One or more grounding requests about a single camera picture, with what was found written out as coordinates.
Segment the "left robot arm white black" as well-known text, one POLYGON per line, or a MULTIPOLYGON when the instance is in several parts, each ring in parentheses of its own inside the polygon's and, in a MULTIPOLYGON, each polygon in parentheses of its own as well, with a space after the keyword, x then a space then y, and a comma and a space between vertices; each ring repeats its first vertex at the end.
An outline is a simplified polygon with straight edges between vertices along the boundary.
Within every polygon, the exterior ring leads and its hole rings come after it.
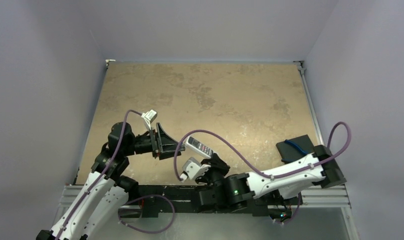
POLYGON ((160 160, 181 155, 185 147, 168 136, 160 124, 144 134, 134 135, 130 124, 118 122, 96 157, 87 180, 63 216, 49 230, 41 230, 38 240, 88 240, 124 204, 139 198, 139 184, 124 176, 129 156, 151 153, 160 160))

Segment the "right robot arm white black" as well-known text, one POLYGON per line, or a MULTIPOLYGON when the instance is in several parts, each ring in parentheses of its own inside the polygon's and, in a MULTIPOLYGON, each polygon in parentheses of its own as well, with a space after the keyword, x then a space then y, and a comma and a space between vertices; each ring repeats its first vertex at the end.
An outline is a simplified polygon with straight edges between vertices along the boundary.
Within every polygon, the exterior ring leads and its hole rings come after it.
POLYGON ((314 146, 312 153, 262 174, 250 171, 225 176, 215 169, 196 180, 206 183, 191 195, 192 208, 197 213, 236 212, 269 193, 274 202, 281 204, 310 186, 327 189, 346 183, 335 158, 324 145, 314 146))

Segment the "white remote control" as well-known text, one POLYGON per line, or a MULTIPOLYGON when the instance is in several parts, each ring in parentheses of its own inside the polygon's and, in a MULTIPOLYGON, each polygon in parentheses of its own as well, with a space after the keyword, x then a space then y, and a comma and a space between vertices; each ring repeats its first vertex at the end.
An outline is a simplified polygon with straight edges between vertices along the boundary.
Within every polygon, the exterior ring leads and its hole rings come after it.
POLYGON ((201 143, 192 136, 187 137, 184 143, 185 147, 191 149, 192 151, 204 157, 205 159, 212 158, 213 154, 215 153, 213 149, 209 148, 208 146, 201 143))

